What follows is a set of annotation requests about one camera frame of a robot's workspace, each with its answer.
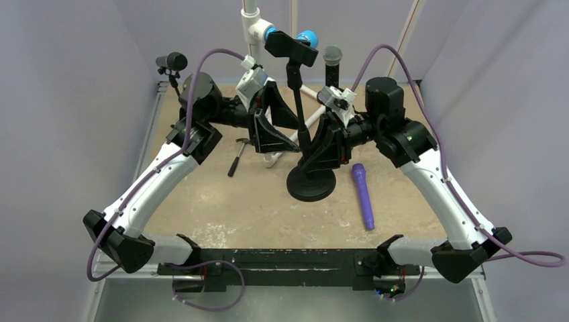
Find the purple microphone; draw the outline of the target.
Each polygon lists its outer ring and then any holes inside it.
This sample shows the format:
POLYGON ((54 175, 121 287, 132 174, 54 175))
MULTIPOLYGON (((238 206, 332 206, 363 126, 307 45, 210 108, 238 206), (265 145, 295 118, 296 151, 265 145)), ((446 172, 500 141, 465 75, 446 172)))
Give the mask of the purple microphone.
POLYGON ((356 163, 352 166, 352 178, 358 193, 358 200, 365 229, 370 231, 375 228, 374 213, 370 201, 370 194, 366 181, 366 169, 363 164, 356 163))

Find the black speckled condenser microphone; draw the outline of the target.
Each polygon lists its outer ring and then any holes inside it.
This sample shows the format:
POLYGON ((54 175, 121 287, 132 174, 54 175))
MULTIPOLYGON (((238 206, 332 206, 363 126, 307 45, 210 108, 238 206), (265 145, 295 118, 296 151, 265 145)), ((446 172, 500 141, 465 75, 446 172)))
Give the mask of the black speckled condenser microphone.
POLYGON ((323 60, 325 63, 325 85, 339 87, 340 84, 340 61, 342 50, 339 46, 331 45, 324 49, 323 60))

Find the black round-base microphone stand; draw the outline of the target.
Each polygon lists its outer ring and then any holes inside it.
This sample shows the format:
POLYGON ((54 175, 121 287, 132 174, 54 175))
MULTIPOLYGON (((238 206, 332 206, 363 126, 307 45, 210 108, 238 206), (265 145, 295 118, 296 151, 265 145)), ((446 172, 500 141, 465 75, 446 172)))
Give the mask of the black round-base microphone stand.
POLYGON ((304 174, 302 165, 309 157, 311 138, 308 125, 305 122, 301 87, 303 80, 301 66, 312 67, 318 50, 308 46, 307 42, 294 39, 283 31, 271 33, 265 40, 265 50, 275 58, 287 58, 287 86, 292 90, 299 121, 297 138, 300 144, 302 158, 287 176, 287 190, 296 200, 316 202, 328 197, 334 190, 336 179, 332 170, 304 174))

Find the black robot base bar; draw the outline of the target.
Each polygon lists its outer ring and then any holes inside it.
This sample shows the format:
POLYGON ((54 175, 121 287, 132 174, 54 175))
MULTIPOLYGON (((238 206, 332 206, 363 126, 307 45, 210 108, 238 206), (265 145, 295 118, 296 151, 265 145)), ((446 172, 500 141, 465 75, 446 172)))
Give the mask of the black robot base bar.
POLYGON ((348 287, 397 296, 416 265, 390 263, 378 248, 243 249, 198 248, 182 267, 159 264, 178 292, 224 292, 230 286, 348 287))

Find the small dark grey microphone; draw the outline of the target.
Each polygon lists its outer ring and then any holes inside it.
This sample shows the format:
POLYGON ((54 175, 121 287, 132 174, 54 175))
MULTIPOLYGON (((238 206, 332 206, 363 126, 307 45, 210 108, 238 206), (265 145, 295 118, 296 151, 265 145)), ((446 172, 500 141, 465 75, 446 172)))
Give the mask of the small dark grey microphone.
POLYGON ((157 57, 155 63, 160 68, 167 68, 179 72, 187 67, 188 60, 187 57, 180 52, 171 52, 166 56, 157 57))

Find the small black tripod stand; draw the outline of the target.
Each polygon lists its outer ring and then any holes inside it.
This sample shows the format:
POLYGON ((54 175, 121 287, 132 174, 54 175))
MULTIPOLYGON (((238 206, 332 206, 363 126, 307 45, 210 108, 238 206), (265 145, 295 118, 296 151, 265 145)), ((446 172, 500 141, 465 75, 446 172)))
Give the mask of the small black tripod stand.
POLYGON ((166 75, 168 77, 168 80, 169 80, 171 87, 174 89, 177 97, 180 97, 180 91, 178 88, 178 79, 180 78, 179 71, 173 70, 171 68, 163 67, 163 66, 159 67, 157 71, 158 71, 158 74, 166 75))

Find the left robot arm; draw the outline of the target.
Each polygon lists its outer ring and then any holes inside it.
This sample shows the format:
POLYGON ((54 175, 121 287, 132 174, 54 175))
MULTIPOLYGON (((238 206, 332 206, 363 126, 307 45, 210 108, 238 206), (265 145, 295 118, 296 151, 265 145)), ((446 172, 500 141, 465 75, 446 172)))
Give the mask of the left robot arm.
POLYGON ((150 236, 144 229, 174 187, 209 157, 221 140, 217 125, 245 128, 259 154, 298 152, 284 135, 297 129, 297 116, 284 102, 276 81, 260 69, 241 77, 234 97, 222 95, 212 77, 200 72, 183 83, 179 119, 158 154, 131 187, 103 211, 91 210, 83 223, 100 250, 124 272, 151 263, 174 264, 183 274, 196 272, 200 256, 188 237, 150 236))

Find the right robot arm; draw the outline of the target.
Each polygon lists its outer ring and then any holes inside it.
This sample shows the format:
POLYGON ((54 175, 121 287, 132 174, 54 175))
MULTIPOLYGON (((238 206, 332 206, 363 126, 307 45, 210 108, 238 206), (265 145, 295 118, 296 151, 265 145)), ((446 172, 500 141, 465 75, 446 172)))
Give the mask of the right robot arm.
POLYGON ((511 241, 510 231, 495 227, 472 206, 458 184, 452 184, 442 150, 429 130, 405 115, 404 91, 389 77, 365 84, 365 111, 355 112, 354 91, 323 87, 317 100, 327 108, 314 137, 305 174, 347 164, 352 149, 374 142, 419 190, 441 223, 443 239, 394 235, 377 248, 373 268, 392 273, 404 265, 435 268, 447 281, 459 283, 511 241))

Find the blue plastic faucet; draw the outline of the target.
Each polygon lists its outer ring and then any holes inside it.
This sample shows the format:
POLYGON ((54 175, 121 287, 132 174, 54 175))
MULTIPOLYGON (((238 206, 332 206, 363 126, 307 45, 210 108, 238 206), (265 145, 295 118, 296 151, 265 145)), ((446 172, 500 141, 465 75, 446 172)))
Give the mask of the blue plastic faucet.
MULTIPOLYGON (((275 27, 270 27, 270 28, 268 28, 268 29, 264 32, 264 40, 267 40, 267 39, 268 39, 268 36, 269 36, 271 33, 279 32, 279 31, 280 31, 280 30, 276 29, 275 27)), ((300 41, 303 41, 303 42, 307 42, 307 43, 308 43, 308 46, 311 47, 311 48, 313 48, 313 49, 316 49, 316 48, 318 47, 318 43, 319 43, 317 34, 316 34, 314 31, 312 31, 312 30, 305 30, 305 31, 303 31, 303 32, 300 32, 300 33, 298 33, 298 34, 294 37, 294 39, 300 40, 300 41)))

